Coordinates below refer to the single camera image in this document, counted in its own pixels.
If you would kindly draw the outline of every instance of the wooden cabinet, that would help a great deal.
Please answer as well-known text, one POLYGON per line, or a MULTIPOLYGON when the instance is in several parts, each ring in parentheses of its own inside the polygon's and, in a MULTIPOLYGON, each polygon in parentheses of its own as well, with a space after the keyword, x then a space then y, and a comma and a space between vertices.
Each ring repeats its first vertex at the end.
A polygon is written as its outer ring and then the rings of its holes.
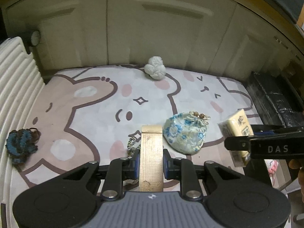
POLYGON ((20 0, 2 9, 10 37, 41 32, 42 70, 105 64, 165 66, 245 80, 303 54, 233 0, 20 0))
POLYGON ((238 5, 208 73, 245 80, 251 71, 281 70, 300 51, 276 28, 238 5))
POLYGON ((107 64, 106 0, 21 0, 5 12, 9 36, 40 31, 44 70, 107 64))
POLYGON ((232 0, 108 0, 109 63, 206 72, 228 28, 232 0))

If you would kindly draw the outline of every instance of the pink object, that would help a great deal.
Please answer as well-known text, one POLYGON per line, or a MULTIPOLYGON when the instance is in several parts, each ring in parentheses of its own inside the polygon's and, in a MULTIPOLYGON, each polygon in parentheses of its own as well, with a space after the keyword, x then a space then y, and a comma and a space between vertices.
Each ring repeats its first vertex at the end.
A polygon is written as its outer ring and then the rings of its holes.
POLYGON ((276 160, 273 160, 271 162, 270 167, 267 167, 269 176, 273 176, 276 173, 278 165, 279 165, 279 163, 276 160))
POLYGON ((274 186, 274 184, 275 184, 275 173, 278 169, 279 163, 276 160, 265 159, 265 164, 267 166, 269 177, 272 180, 272 185, 274 186))

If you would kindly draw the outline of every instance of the white cloth ball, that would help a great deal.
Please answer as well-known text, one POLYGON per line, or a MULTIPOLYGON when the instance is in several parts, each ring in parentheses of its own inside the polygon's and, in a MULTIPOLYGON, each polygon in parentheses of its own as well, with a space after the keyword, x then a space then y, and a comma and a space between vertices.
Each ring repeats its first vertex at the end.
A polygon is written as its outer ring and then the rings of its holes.
POLYGON ((160 56, 153 56, 144 67, 145 72, 155 80, 161 80, 165 77, 166 68, 160 56))

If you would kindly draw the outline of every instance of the rabbit-print mat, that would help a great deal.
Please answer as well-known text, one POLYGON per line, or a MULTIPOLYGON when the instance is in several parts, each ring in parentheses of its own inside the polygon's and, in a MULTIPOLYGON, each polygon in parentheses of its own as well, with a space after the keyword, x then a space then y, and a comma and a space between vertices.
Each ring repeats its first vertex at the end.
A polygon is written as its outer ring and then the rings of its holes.
MULTIPOLYGON (((234 168, 218 123, 242 108, 251 124, 262 123, 245 87, 228 78, 171 68, 166 72, 161 81, 131 65, 69 69, 55 74, 27 120, 25 127, 36 127, 41 137, 38 151, 18 169, 19 176, 13 174, 11 200, 22 191, 17 187, 20 181, 31 187, 88 161, 109 164, 127 155, 130 137, 140 142, 142 125, 163 125, 172 115, 189 111, 210 116, 202 149, 186 156, 170 148, 165 140, 164 148, 172 157, 187 157, 194 164, 213 160, 243 173, 241 168, 234 168)), ((164 180, 164 188, 178 190, 179 183, 164 180)))

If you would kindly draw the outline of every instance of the finger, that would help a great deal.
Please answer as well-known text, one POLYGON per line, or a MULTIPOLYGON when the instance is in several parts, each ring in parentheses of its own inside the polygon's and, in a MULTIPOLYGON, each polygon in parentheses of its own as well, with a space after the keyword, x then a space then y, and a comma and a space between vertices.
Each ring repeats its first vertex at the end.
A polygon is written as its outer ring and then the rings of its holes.
POLYGON ((302 165, 299 163, 299 161, 293 159, 289 162, 289 167, 292 169, 299 169, 302 165))
POLYGON ((304 188, 304 169, 301 169, 298 174, 299 184, 304 188))

